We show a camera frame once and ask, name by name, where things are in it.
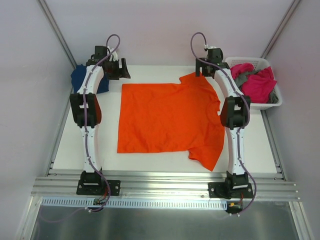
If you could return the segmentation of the orange t shirt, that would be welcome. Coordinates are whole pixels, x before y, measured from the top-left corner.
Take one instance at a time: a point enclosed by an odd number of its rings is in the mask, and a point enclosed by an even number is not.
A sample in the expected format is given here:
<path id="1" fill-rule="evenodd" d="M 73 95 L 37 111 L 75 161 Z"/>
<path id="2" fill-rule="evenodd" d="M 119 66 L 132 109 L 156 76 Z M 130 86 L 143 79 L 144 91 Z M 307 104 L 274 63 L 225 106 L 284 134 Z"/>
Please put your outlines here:
<path id="1" fill-rule="evenodd" d="M 221 102 L 203 75 L 179 80 L 122 85 L 117 152 L 187 151 L 189 159 L 213 171 L 225 142 Z"/>

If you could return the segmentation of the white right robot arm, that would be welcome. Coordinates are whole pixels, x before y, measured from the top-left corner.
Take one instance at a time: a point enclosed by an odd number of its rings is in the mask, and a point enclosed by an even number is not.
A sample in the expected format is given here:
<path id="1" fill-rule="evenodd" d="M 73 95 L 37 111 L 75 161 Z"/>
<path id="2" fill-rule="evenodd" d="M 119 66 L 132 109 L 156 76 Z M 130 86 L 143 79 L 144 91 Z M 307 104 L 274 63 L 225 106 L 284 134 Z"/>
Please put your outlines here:
<path id="1" fill-rule="evenodd" d="M 212 77 L 219 85 L 224 103 L 220 122 L 228 141 L 228 168 L 224 182 L 210 183 L 209 194 L 223 199 L 252 199 L 254 191 L 244 167 L 244 130 L 250 121 L 249 96 L 243 95 L 233 80 L 229 65 L 220 48 L 205 46 L 206 57 L 195 60 L 195 74 Z"/>

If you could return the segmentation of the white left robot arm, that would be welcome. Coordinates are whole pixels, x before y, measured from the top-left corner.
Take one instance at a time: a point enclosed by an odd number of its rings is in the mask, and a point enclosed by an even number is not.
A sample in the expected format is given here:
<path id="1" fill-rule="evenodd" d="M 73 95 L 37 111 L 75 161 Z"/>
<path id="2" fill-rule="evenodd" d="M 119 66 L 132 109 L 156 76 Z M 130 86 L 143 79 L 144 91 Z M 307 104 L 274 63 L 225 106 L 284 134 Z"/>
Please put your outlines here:
<path id="1" fill-rule="evenodd" d="M 104 198 L 120 194 L 120 180 L 105 180 L 103 161 L 99 155 L 98 129 L 102 110 L 97 95 L 108 92 L 109 81 L 129 79 L 125 58 L 118 58 L 117 50 L 98 45 L 85 65 L 77 65 L 71 73 L 73 93 L 69 102 L 74 123 L 79 127 L 84 148 L 84 165 L 77 195 Z"/>

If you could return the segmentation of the blue folded t shirt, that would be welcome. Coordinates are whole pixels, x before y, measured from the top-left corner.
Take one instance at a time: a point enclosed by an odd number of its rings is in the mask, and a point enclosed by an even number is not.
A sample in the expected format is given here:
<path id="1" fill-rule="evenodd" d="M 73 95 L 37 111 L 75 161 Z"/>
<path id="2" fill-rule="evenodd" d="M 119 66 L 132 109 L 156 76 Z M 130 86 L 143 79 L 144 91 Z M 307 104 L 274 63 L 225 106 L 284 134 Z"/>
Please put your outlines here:
<path id="1" fill-rule="evenodd" d="M 85 65 L 76 65 L 76 68 L 73 70 L 71 73 L 71 85 L 73 88 L 73 93 L 76 94 L 80 87 L 83 84 L 83 81 L 85 79 L 87 72 L 87 67 Z M 104 74 L 103 78 L 101 79 L 98 89 L 97 89 L 97 94 L 102 94 L 106 93 L 109 91 L 109 79 L 106 74 Z"/>

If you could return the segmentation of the white plastic basket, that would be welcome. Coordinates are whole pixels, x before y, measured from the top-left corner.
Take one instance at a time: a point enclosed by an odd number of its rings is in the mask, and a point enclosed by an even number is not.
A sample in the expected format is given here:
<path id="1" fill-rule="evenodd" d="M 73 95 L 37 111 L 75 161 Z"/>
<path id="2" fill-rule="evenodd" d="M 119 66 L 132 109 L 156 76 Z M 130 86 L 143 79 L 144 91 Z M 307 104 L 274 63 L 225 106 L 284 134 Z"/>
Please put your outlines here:
<path id="1" fill-rule="evenodd" d="M 227 57 L 225 61 L 230 66 L 236 85 L 250 97 L 253 109 L 266 110 L 283 103 L 272 67 L 266 59 Z"/>

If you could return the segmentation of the right corner aluminium post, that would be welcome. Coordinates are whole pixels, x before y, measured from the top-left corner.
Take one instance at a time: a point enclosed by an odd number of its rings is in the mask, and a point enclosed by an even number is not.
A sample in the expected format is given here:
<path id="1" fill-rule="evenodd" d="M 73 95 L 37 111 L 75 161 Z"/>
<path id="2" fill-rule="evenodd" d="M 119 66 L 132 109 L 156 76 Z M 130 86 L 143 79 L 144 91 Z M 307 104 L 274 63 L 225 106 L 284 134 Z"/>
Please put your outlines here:
<path id="1" fill-rule="evenodd" d="M 289 7 L 285 11 L 282 19 L 280 20 L 278 26 L 276 27 L 274 33 L 272 34 L 271 38 L 269 39 L 266 47 L 264 48 L 261 58 L 266 59 L 268 55 L 271 53 L 272 49 L 276 45 L 277 41 L 281 37 L 282 33 L 286 29 L 287 25 L 289 24 L 291 18 L 294 16 L 295 12 L 299 8 L 303 1 L 302 0 L 292 0 Z"/>

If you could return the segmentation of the corner aluminium post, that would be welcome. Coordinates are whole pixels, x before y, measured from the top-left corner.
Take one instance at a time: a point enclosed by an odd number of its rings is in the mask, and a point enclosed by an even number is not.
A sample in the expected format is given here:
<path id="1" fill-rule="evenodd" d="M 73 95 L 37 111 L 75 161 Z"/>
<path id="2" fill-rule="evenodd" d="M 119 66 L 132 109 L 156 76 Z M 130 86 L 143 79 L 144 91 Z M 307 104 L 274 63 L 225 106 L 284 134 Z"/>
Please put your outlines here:
<path id="1" fill-rule="evenodd" d="M 76 60 L 46 0 L 36 0 L 73 69 Z"/>
<path id="2" fill-rule="evenodd" d="M 281 37 L 282 33 L 286 29 L 287 25 L 289 24 L 291 18 L 294 16 L 295 12 L 299 8 L 303 1 L 302 0 L 292 0 L 289 7 L 285 11 L 282 19 L 280 20 L 278 26 L 276 27 L 274 33 L 272 34 L 271 38 L 269 39 L 266 47 L 264 48 L 261 58 L 266 59 L 268 55 L 271 53 L 272 49 L 276 45 L 277 41 Z"/>

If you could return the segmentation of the left corner aluminium post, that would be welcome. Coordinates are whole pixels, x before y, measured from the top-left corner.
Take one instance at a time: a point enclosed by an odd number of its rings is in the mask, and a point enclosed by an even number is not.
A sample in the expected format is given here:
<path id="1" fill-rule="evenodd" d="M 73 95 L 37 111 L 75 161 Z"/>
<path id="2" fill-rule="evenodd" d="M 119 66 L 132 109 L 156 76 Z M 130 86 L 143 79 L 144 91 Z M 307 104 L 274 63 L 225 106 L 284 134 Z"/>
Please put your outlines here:
<path id="1" fill-rule="evenodd" d="M 76 60 L 46 0 L 36 0 L 73 69 Z"/>

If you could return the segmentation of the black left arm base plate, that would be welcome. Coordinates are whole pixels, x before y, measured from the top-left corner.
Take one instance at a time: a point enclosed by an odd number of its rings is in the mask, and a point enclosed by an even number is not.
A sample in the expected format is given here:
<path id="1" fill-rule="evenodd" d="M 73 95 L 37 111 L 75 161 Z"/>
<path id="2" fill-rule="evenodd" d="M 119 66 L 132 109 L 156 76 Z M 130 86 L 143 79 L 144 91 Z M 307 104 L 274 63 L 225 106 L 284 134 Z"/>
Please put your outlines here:
<path id="1" fill-rule="evenodd" d="M 120 180 L 108 180 L 110 187 L 110 196 L 119 196 L 121 189 Z M 102 183 L 85 183 L 78 182 L 76 189 L 76 194 L 81 196 L 103 196 L 104 194 L 109 194 L 107 184 L 103 181 Z"/>

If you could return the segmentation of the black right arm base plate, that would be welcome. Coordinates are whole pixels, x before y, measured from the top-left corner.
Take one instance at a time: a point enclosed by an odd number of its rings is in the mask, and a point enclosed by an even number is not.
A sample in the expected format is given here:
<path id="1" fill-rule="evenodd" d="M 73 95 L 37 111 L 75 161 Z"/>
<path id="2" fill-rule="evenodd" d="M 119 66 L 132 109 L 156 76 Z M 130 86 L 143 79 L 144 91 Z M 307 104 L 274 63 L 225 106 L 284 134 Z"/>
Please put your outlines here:
<path id="1" fill-rule="evenodd" d="M 209 182 L 208 194 L 210 198 L 221 198 L 227 200 L 240 198 L 252 199 L 254 196 L 250 183 L 247 187 L 231 189 L 225 182 Z"/>

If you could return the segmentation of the aluminium front mounting rail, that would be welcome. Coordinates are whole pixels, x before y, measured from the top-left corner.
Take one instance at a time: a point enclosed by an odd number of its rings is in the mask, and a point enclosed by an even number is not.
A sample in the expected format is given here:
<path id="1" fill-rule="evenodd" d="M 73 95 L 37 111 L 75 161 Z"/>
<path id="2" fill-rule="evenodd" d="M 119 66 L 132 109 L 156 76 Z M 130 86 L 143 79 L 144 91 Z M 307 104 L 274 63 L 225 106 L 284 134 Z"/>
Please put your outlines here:
<path id="1" fill-rule="evenodd" d="M 52 169 L 46 176 L 38 176 L 33 184 L 33 196 L 75 196 L 79 170 Z M 104 172 L 107 179 L 120 181 L 120 196 L 123 198 L 183 199 L 199 200 L 209 198 L 210 182 L 221 182 L 224 173 L 189 172 Z M 258 174 L 256 200 L 300 202 L 302 200 L 298 184 L 284 180 L 282 174 Z"/>

